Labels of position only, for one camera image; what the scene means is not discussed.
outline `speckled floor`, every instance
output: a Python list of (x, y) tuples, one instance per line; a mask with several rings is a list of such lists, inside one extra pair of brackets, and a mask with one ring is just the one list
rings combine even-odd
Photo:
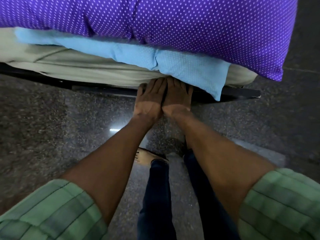
[[(286, 167), (320, 182), (320, 0), (299, 0), (280, 83), (258, 77), (255, 100), (195, 105), (213, 129), (278, 152)], [(0, 213), (93, 151), (130, 119), (134, 99), (74, 92), (0, 75)], [(183, 135), (162, 118), (142, 146), (181, 154)], [(203, 239), (197, 199), (181, 159), (171, 154), (173, 223), (178, 239)], [(134, 164), (110, 224), (111, 239), (136, 239), (148, 169)]]

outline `forearm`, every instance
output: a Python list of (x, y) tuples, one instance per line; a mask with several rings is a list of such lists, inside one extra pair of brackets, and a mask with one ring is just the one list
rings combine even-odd
[(275, 166), (213, 131), (189, 111), (179, 111), (173, 118), (185, 133), (218, 199), (237, 222), (239, 207), (248, 191)]
[(126, 188), (138, 146), (151, 127), (152, 122), (147, 117), (132, 118), (118, 133), (62, 176), (91, 195), (107, 224)]

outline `shirt sleeve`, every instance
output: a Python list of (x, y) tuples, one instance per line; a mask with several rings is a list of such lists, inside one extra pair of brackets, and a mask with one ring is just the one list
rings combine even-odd
[(93, 199), (55, 179), (0, 216), (0, 239), (106, 239), (107, 225)]
[(242, 240), (320, 239), (320, 185), (290, 169), (264, 175), (241, 208)]

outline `person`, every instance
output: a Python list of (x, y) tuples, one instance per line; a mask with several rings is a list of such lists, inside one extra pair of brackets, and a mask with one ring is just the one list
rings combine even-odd
[(60, 179), (3, 214), (0, 239), (106, 239), (135, 158), (150, 162), (138, 239), (176, 239), (169, 161), (138, 148), (163, 113), (184, 132), (189, 147), (184, 162), (205, 239), (320, 239), (320, 185), (277, 168), (200, 122), (190, 111), (192, 90), (171, 77), (141, 85), (129, 123)]

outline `beige bed sheet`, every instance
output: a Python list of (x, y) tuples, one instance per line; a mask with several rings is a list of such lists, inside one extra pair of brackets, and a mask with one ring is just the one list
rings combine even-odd
[[(0, 39), (0, 62), (59, 79), (135, 87), (152, 78), (167, 76), (159, 71), (150, 71), (62, 46), (18, 43), (13, 28), (0, 28)], [(226, 85), (243, 86), (253, 82), (256, 76), (256, 73), (247, 68), (231, 64)]]

